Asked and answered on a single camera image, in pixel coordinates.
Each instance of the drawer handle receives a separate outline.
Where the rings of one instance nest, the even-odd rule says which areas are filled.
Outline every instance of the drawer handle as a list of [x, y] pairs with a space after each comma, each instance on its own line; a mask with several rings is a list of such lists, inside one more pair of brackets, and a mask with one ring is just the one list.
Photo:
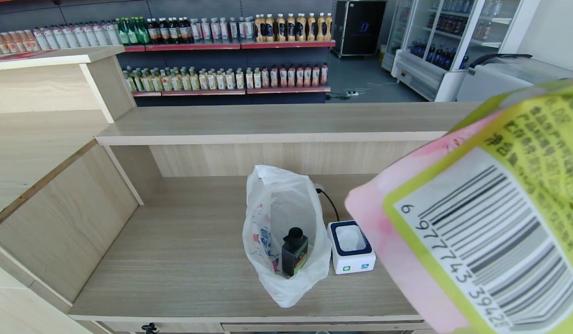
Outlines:
[[141, 329], [145, 331], [145, 334], [155, 334], [155, 333], [159, 332], [157, 330], [157, 327], [155, 327], [154, 322], [149, 323], [148, 325], [142, 326]]

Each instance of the yellow-green label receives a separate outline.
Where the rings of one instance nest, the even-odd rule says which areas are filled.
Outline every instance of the yellow-green label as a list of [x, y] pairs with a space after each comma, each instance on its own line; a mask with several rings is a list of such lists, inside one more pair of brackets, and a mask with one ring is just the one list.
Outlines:
[[384, 199], [479, 333], [573, 333], [573, 82], [561, 88], [507, 108]]

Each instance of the glass-door refrigerator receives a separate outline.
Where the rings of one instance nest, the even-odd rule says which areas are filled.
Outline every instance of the glass-door refrigerator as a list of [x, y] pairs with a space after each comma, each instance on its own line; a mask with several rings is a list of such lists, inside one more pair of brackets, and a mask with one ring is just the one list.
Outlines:
[[399, 0], [397, 3], [392, 27], [390, 28], [388, 45], [386, 46], [386, 54], [382, 61], [382, 68], [388, 72], [392, 71], [396, 51], [401, 48], [404, 37], [406, 36], [413, 4], [414, 0]]
[[539, 0], [415, 0], [392, 76], [429, 101], [451, 102], [471, 60], [516, 53]]

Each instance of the snack package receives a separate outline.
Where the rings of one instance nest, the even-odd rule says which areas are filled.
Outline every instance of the snack package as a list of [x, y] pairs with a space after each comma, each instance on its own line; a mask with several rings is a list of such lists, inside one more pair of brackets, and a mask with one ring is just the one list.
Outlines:
[[439, 333], [573, 333], [573, 80], [493, 97], [346, 209]]

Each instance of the white plastic bag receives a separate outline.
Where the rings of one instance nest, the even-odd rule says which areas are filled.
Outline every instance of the white plastic bag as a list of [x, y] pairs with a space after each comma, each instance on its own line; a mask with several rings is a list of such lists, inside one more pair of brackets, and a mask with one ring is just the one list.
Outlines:
[[[291, 307], [327, 277], [331, 241], [325, 232], [318, 193], [308, 176], [257, 165], [248, 177], [243, 245], [260, 282], [280, 307]], [[307, 262], [293, 276], [282, 274], [283, 237], [299, 227], [308, 237]]]

